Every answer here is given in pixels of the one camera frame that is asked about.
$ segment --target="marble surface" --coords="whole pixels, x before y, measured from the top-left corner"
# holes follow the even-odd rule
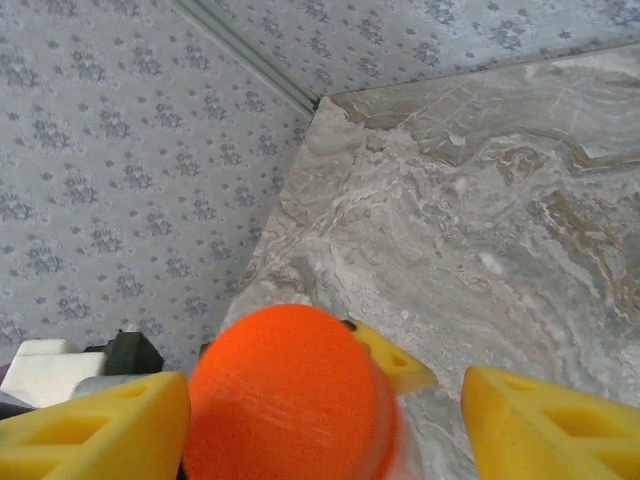
[[[640,46],[325,98],[225,326],[303,302],[441,385],[405,398],[427,478],[477,478],[486,364],[640,404]]]

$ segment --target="wall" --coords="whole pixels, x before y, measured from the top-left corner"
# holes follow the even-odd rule
[[[207,0],[317,94],[640,38],[636,0]]]
[[[308,119],[160,7],[0,6],[0,361],[134,323],[184,367],[242,279]]]

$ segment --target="white object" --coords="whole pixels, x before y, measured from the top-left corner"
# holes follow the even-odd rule
[[[36,408],[49,407],[69,400],[85,378],[102,375],[106,359],[102,352],[16,355],[0,390]]]
[[[16,357],[24,355],[55,355],[60,353],[80,353],[82,350],[66,338],[46,340],[26,340],[22,342]]]

